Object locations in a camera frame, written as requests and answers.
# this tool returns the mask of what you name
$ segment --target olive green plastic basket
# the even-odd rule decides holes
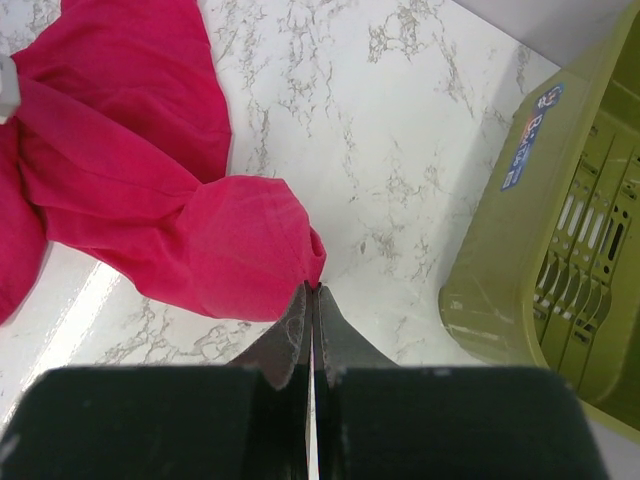
[[[524,100],[439,298],[470,353],[558,371],[638,443],[639,11]]]

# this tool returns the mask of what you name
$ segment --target pink fabric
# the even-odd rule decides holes
[[[325,261],[282,180],[226,177],[231,138],[196,0],[63,0],[17,53],[22,106],[0,126],[0,321],[46,240],[143,294],[275,320]]]

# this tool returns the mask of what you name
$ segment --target marble pattern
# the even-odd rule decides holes
[[[437,293],[523,97],[557,67],[451,0],[200,2],[234,129],[231,173],[285,178],[329,253],[346,318],[402,364],[474,364]],[[54,0],[0,0],[0,52]],[[0,422],[69,363],[224,363],[268,325],[151,301],[56,245],[0,328]]]

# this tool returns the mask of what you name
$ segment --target marble table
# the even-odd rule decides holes
[[[231,173],[282,177],[329,259],[345,317],[403,365],[476,364],[437,293],[524,96],[557,67],[452,0],[204,0],[234,131]],[[0,52],[26,47],[55,0],[0,0]],[[0,328],[0,425],[67,364],[216,364],[266,324],[149,300],[61,245]]]

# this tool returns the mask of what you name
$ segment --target red cloth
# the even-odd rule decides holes
[[[296,285],[317,284],[325,252],[287,185],[223,178],[231,132],[196,0],[63,0],[13,58],[0,321],[33,286],[46,239],[213,317],[275,320]]]

